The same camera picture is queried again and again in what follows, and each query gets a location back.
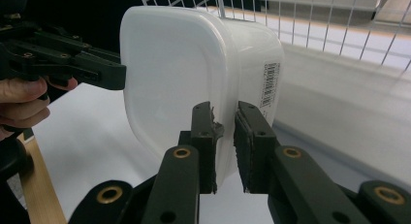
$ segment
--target container lid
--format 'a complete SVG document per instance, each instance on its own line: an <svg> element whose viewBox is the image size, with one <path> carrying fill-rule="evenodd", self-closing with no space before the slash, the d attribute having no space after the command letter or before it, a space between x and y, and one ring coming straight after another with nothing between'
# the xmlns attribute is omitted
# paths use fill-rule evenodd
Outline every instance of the container lid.
<svg viewBox="0 0 411 224"><path fill-rule="evenodd" d="M232 35L212 14L174 7L134 7L120 31L127 66L124 101L137 139L160 160L190 130L192 109L209 101L224 125L217 144L217 183L232 158L239 60Z"/></svg>

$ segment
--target white plastic container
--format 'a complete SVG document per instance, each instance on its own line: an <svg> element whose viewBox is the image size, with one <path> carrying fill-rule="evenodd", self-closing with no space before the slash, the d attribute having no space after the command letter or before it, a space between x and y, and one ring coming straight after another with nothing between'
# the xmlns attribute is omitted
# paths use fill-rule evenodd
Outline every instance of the white plastic container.
<svg viewBox="0 0 411 224"><path fill-rule="evenodd" d="M221 19L175 7L134 7L120 31L127 66L124 100L137 139L162 160L190 130L194 106L209 101L224 125L217 144L217 183L230 173L237 102L260 108L273 122L283 50L263 24Z"/></svg>

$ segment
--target barcode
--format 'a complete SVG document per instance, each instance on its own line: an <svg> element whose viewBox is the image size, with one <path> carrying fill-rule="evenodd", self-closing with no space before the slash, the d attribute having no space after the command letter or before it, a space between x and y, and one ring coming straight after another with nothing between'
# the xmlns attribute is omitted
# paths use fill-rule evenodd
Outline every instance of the barcode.
<svg viewBox="0 0 411 224"><path fill-rule="evenodd" d="M279 63L266 64L264 70L264 85L261 96L260 108L270 105L275 97L275 88L278 83Z"/></svg>

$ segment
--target wire rack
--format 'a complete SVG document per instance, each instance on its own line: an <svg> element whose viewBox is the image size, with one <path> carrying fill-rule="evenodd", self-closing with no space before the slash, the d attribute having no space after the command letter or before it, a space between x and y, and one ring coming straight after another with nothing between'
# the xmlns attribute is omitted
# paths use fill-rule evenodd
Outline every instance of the wire rack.
<svg viewBox="0 0 411 224"><path fill-rule="evenodd" d="M283 44L407 71L411 0L142 0L263 23Z"/></svg>

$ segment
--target human hand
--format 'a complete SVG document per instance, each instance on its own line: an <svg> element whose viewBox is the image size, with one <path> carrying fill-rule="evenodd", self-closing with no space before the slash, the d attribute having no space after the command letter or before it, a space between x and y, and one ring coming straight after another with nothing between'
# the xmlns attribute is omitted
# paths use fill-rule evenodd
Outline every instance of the human hand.
<svg viewBox="0 0 411 224"><path fill-rule="evenodd" d="M70 79L66 87L50 84L64 90L72 90L78 85L75 79ZM36 81L0 80L0 141L12 134L2 125L29 128L49 116L49 99L38 99L46 91L47 82L43 78Z"/></svg>

